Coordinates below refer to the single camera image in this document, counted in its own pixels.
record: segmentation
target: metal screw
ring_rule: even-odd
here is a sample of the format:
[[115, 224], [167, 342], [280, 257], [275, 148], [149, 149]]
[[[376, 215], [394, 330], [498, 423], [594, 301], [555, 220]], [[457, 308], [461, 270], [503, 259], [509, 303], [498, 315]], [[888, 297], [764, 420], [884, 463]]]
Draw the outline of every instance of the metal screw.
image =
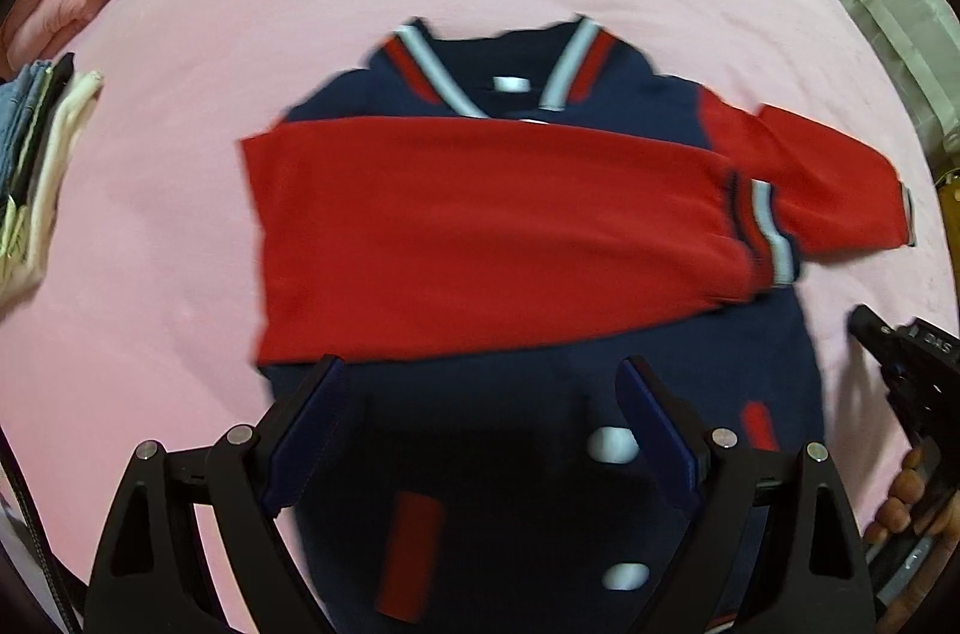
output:
[[729, 428], [714, 428], [710, 438], [712, 438], [714, 444], [726, 447], [727, 450], [736, 447], [736, 433], [733, 433]]
[[810, 442], [806, 446], [806, 454], [809, 455], [817, 463], [823, 463], [824, 460], [827, 460], [830, 457], [830, 453], [827, 452], [827, 448], [824, 447], [820, 442]]
[[157, 454], [157, 450], [160, 450], [160, 445], [157, 445], [157, 442], [152, 439], [148, 439], [146, 442], [140, 442], [136, 446], [136, 457], [141, 461], [149, 460]]
[[253, 426], [240, 423], [227, 431], [227, 442], [232, 445], [245, 445], [253, 439]]

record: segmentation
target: jacket sleeve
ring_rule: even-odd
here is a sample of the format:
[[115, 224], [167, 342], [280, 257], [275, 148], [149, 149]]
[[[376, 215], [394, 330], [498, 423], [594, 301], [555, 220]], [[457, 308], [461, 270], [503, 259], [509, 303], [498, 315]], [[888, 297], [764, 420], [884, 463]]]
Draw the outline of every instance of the jacket sleeve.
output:
[[806, 256], [914, 246], [913, 202], [866, 144], [774, 106], [749, 115], [701, 89], [700, 119], [717, 152], [774, 185], [774, 214]]

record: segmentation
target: striped collar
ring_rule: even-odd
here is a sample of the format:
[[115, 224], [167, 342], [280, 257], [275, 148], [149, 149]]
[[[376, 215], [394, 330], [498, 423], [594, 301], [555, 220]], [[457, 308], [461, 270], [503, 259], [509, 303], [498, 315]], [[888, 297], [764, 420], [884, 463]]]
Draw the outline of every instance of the striped collar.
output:
[[[544, 84], [539, 108], [562, 112], [589, 95], [616, 38], [589, 17], [580, 17]], [[383, 49], [410, 89], [433, 104], [445, 104], [461, 116], [488, 119], [464, 92], [431, 46], [429, 28], [419, 19], [397, 28]]]

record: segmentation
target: red stripe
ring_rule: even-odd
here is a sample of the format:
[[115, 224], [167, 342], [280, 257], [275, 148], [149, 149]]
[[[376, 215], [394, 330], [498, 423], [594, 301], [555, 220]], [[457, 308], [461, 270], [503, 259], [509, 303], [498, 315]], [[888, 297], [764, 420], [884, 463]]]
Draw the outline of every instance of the red stripe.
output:
[[740, 412], [740, 421], [743, 423], [747, 439], [757, 450], [774, 450], [779, 452], [779, 444], [774, 434], [774, 422], [770, 417], [770, 410], [763, 402], [747, 402]]
[[445, 508], [435, 498], [409, 491], [397, 494], [377, 612], [405, 623], [417, 623], [424, 616], [443, 519]]
[[433, 89], [429, 80], [424, 76], [424, 72], [416, 64], [416, 60], [410, 56], [407, 48], [403, 45], [403, 41], [400, 41], [397, 36], [393, 36], [384, 44], [383, 49], [412, 91], [428, 103], [443, 102], [440, 100], [440, 95], [437, 94], [437, 91]]
[[569, 101], [580, 103], [589, 95], [615, 41], [616, 38], [613, 38], [606, 30], [601, 30], [597, 34], [597, 37], [593, 40], [593, 46], [587, 51], [587, 57], [584, 57], [584, 62], [573, 79], [573, 84], [570, 85], [570, 92], [566, 96]]

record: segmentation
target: folded clothes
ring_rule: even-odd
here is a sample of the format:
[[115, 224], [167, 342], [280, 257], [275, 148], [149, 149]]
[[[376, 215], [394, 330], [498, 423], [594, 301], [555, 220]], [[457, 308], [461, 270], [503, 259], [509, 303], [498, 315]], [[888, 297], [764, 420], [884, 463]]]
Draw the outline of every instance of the folded clothes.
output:
[[27, 70], [29, 86], [25, 94], [22, 88], [14, 91], [16, 97], [11, 99], [11, 104], [16, 102], [16, 105], [7, 107], [8, 116], [0, 124], [3, 129], [0, 137], [0, 198], [6, 198], [10, 192], [11, 181], [19, 163], [20, 149], [35, 119], [37, 107], [50, 84], [50, 67], [48, 61], [38, 61], [30, 65]]
[[2, 236], [6, 238], [6, 248], [0, 249], [0, 313], [25, 298], [43, 281], [59, 188], [83, 125], [96, 108], [103, 84], [103, 75], [98, 71], [75, 76], [70, 81], [56, 104], [40, 147], [40, 162], [30, 183], [26, 206], [16, 207], [13, 200], [8, 199], [6, 219], [10, 222], [5, 225]]
[[0, 137], [6, 133], [7, 123], [13, 119], [23, 96], [30, 89], [32, 78], [34, 78], [32, 66], [24, 65], [20, 73], [16, 75], [16, 79], [11, 79], [11, 81], [0, 85]]
[[40, 154], [40, 144], [42, 144], [49, 131], [56, 104], [59, 103], [61, 95], [64, 94], [64, 89], [73, 78], [72, 52], [67, 52], [64, 57], [59, 59], [59, 62], [50, 70], [49, 77], [50, 80], [45, 94], [37, 104], [34, 120], [32, 120], [30, 129], [28, 129], [20, 148], [16, 172], [13, 174], [10, 185], [10, 196], [13, 198], [13, 203], [18, 206], [22, 206], [27, 201], [30, 181], [34, 175], [37, 156]]

